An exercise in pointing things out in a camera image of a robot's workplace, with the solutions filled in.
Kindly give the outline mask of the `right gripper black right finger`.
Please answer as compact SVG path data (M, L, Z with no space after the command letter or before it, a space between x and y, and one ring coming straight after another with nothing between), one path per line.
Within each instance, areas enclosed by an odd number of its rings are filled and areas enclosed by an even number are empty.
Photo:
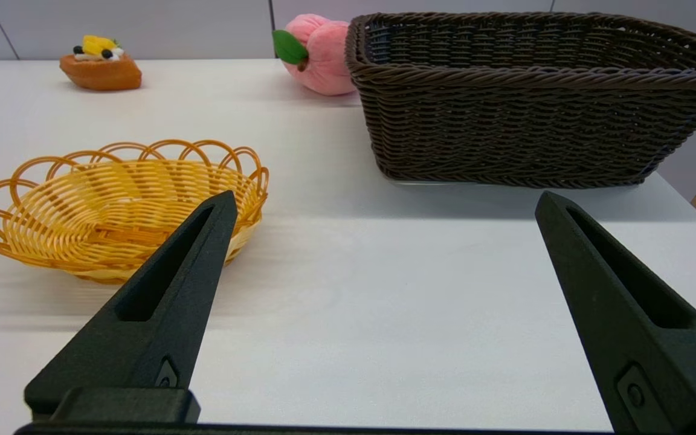
M696 308L573 201L534 215L614 432L696 434Z

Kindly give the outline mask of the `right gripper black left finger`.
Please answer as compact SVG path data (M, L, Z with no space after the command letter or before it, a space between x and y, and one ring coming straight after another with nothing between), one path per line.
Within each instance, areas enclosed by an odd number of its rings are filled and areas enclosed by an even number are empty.
M196 207L28 383L33 416L80 387L190 385L236 218L232 191Z

